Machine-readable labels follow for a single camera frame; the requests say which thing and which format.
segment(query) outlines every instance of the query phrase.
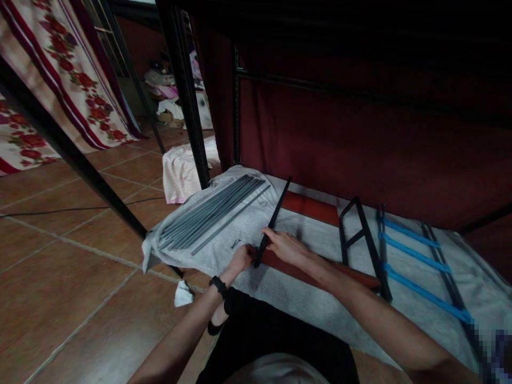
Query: blue rung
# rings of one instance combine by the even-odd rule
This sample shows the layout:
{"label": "blue rung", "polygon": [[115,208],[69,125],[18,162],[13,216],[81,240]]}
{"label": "blue rung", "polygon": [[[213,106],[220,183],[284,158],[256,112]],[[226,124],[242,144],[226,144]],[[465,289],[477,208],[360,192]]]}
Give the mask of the blue rung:
{"label": "blue rung", "polygon": [[466,309],[458,309],[454,307],[451,304],[448,304],[446,301],[441,300],[439,297],[435,296],[434,294],[430,293],[426,289],[420,287],[418,284],[413,283],[406,277],[398,274],[393,270],[391,265],[388,263],[382,263],[382,266],[384,267],[384,270],[388,273],[388,276],[391,277],[393,280],[398,281],[400,284],[405,285],[410,290],[416,292],[417,294],[423,296],[428,301],[434,303],[438,307],[444,309],[449,314],[455,316],[459,320],[462,320],[466,324],[475,324],[475,320],[472,318],[471,314]]}
{"label": "blue rung", "polygon": [[408,235],[409,237],[412,237],[413,239],[418,240],[419,242],[424,243],[425,245],[428,245],[428,246],[431,246],[434,248],[441,248],[441,246],[438,242],[435,242],[435,241],[427,239],[423,236],[420,236],[416,232],[408,230],[402,226],[399,226],[398,224],[395,224],[395,223],[389,221],[387,218],[384,218],[384,223],[386,224],[386,227],[394,229],[395,231],[403,233],[404,235]]}
{"label": "blue rung", "polygon": [[396,240],[393,240],[391,237],[388,236],[388,234],[379,233],[379,238],[383,238],[386,240],[386,243],[389,245],[392,245],[393,247],[407,253],[410,256],[413,256],[415,259],[418,259],[420,261],[423,261],[425,264],[430,265],[432,268],[438,269],[442,272],[451,273],[452,270],[450,269],[450,266],[447,264],[441,264],[435,260],[429,259],[426,256],[423,256],[421,253],[415,251],[414,249],[411,249],[402,243],[399,243]]}

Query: terracotta tile floor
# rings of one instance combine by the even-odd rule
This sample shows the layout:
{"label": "terracotta tile floor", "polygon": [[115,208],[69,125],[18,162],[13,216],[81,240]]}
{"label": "terracotta tile floor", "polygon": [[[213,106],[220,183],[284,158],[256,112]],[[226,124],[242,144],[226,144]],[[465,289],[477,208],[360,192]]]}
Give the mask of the terracotta tile floor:
{"label": "terracotta tile floor", "polygon": [[[165,148],[186,132],[159,127]],[[149,139],[87,154],[127,203],[164,197],[162,160]],[[105,203],[64,162],[0,178],[0,214]],[[129,205],[151,228],[178,205]],[[188,310],[175,308],[177,275],[165,265],[141,272],[141,240],[110,209],[0,219],[0,381],[125,383]],[[196,296],[209,276],[185,270]],[[203,335],[180,384],[194,383],[213,348]],[[361,383],[407,382],[403,374],[355,352]]]}

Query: black wristband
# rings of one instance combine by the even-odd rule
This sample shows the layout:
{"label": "black wristband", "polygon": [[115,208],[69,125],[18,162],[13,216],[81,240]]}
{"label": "black wristband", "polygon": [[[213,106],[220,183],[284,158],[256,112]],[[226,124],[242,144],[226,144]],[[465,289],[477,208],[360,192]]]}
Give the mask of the black wristband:
{"label": "black wristband", "polygon": [[226,285],[222,282],[222,280],[219,279],[217,276],[213,276],[208,285],[215,285],[219,293],[222,295],[222,298],[226,298],[226,295],[228,294],[228,289],[226,288]]}

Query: person's left hand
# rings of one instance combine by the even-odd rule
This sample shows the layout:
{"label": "person's left hand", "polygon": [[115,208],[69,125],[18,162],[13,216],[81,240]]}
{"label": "person's left hand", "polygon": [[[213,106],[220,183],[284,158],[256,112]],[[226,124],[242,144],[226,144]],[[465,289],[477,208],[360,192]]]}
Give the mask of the person's left hand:
{"label": "person's left hand", "polygon": [[257,250],[251,244],[244,244],[238,248],[228,265],[229,269],[238,274],[248,269],[252,260],[256,257]]}

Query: black cable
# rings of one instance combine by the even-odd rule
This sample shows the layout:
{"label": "black cable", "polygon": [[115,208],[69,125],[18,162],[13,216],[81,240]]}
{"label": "black cable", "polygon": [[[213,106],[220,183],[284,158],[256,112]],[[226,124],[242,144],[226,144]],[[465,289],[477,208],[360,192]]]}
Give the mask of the black cable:
{"label": "black cable", "polygon": [[[126,205],[141,203],[141,202],[144,202],[147,200],[158,200],[158,199],[162,199],[162,198],[165,198],[165,197],[150,197],[150,198],[143,199],[143,200],[137,200],[136,202],[127,203]],[[31,215],[59,213],[59,212],[66,212],[66,211],[86,211],[86,210],[90,210],[90,209],[107,209],[107,208],[110,208],[110,207],[104,206],[104,207],[88,207],[88,208],[67,208],[67,209],[63,209],[63,210],[46,211],[46,212],[8,213],[8,214],[0,216],[0,219],[4,218],[4,217],[12,217],[12,216],[31,216]]]}

